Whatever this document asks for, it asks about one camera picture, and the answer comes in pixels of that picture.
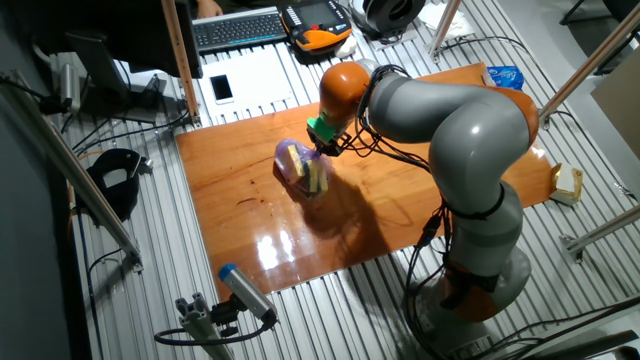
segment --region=smartphone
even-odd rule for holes
[[[213,87],[213,95],[216,97],[216,104],[221,105],[233,102],[233,94],[231,93],[227,75],[212,77],[211,86]]]

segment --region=keyboard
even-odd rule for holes
[[[287,38],[275,6],[193,21],[198,52],[255,46]]]

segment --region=headphones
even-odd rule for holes
[[[381,38],[390,38],[402,34],[425,3],[426,0],[364,0],[362,10],[367,25]]]

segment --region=purple object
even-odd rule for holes
[[[291,145],[294,145],[296,147],[296,150],[300,156],[300,162],[304,168],[305,173],[302,178],[297,175],[295,166],[290,160],[288,148]],[[316,164],[319,164],[316,179],[311,179],[310,176],[311,174],[308,163],[310,160],[316,160]],[[295,139],[284,139],[278,143],[275,152],[275,163],[278,167],[278,170],[280,170],[280,173],[287,181],[287,184],[289,184],[289,186],[309,199],[318,197],[326,192],[326,189],[321,189],[321,177],[324,177],[326,183],[328,184],[329,176],[333,172],[331,160],[328,157],[318,153],[313,149],[310,149],[309,147],[305,146],[303,143]],[[312,184],[315,184],[314,189],[310,188]]]

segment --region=white paper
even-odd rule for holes
[[[444,10],[447,7],[447,4],[440,3],[438,5],[434,5],[429,3],[422,8],[420,14],[418,14],[418,18],[422,20],[428,27],[435,30],[438,28],[438,24],[440,23],[440,19],[442,18],[442,14],[444,14]],[[449,30],[447,31],[447,35],[444,40],[453,40],[457,37],[467,36],[473,34],[473,28],[471,24],[467,21],[467,18],[460,11],[456,11],[456,14],[453,16],[453,20],[451,21],[451,26],[449,26]]]
[[[573,179],[573,168],[567,164],[560,166],[560,175],[556,183],[556,189],[573,193],[576,189],[575,180]]]
[[[204,65],[202,73],[198,83],[211,118],[250,107],[270,106],[292,96],[289,80],[273,47]],[[226,75],[229,81],[233,95],[231,103],[216,103],[211,78],[220,75]]]

